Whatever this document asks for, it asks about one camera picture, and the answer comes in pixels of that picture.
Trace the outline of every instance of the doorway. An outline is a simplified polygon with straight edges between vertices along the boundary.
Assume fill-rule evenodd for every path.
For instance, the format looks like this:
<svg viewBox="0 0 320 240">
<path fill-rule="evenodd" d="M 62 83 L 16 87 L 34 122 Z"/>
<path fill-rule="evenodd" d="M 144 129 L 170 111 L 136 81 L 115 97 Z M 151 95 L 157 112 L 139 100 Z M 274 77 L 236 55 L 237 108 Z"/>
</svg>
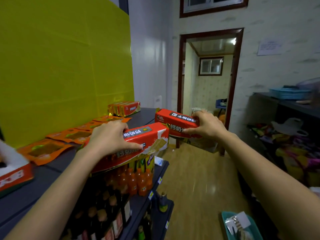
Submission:
<svg viewBox="0 0 320 240">
<path fill-rule="evenodd" d="M 191 115 L 206 109 L 223 119 L 229 129 L 243 31 L 237 28 L 180 35 L 178 113 Z"/>
</svg>

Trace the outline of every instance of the blue chair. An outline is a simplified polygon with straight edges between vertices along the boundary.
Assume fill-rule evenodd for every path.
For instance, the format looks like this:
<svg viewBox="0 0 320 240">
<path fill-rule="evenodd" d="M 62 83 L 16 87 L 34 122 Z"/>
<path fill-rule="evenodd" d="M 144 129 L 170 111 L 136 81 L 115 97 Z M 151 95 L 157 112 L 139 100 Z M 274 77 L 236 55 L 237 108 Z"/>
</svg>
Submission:
<svg viewBox="0 0 320 240">
<path fill-rule="evenodd" d="M 219 113 L 218 113 L 218 118 L 222 112 L 222 109 L 226 110 L 226 106 L 221 106 L 220 103 L 222 102 L 223 99 L 217 99 L 216 100 L 216 109 L 220 109 Z"/>
</svg>

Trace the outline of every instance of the yellow panel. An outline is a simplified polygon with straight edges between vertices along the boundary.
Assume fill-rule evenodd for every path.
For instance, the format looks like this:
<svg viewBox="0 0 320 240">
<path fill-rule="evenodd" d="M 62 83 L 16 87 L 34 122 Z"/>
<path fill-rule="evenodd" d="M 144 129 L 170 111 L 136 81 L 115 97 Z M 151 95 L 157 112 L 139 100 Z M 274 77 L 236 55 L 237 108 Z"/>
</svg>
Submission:
<svg viewBox="0 0 320 240">
<path fill-rule="evenodd" d="M 109 0 L 0 0 L 0 126 L 21 147 L 133 100 L 129 16 Z"/>
</svg>

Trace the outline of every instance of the hand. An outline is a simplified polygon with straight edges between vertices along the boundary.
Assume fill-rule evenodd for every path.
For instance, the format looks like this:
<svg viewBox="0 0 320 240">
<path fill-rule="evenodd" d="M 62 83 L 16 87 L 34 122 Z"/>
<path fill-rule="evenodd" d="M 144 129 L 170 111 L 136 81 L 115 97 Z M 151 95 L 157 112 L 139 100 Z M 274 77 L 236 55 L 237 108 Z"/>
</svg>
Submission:
<svg viewBox="0 0 320 240">
<path fill-rule="evenodd" d="M 84 149 L 92 150 L 99 156 L 99 160 L 106 155 L 114 154 L 121 150 L 142 149 L 142 145 L 127 142 L 123 139 L 123 131 L 125 129 L 128 129 L 128 125 L 119 120 L 102 124 L 94 128 L 90 141 Z"/>
<path fill-rule="evenodd" d="M 228 133 L 218 117 L 215 117 L 205 110 L 197 111 L 192 116 L 199 118 L 200 126 L 197 128 L 184 129 L 183 133 L 198 134 L 213 140 L 219 140 L 224 134 Z"/>
</svg>

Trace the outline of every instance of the window pane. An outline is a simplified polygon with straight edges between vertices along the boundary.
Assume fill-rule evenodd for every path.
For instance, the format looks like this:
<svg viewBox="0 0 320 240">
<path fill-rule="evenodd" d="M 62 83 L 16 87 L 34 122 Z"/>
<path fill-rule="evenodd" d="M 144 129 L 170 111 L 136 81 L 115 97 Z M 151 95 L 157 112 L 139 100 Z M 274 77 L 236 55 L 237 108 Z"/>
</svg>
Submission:
<svg viewBox="0 0 320 240">
<path fill-rule="evenodd" d="M 212 60 L 210 72 L 220 73 L 220 59 Z"/>
<path fill-rule="evenodd" d="M 204 4 L 206 0 L 189 0 L 189 6 Z"/>
<path fill-rule="evenodd" d="M 210 60 L 203 60 L 201 72 L 210 72 Z"/>
</svg>

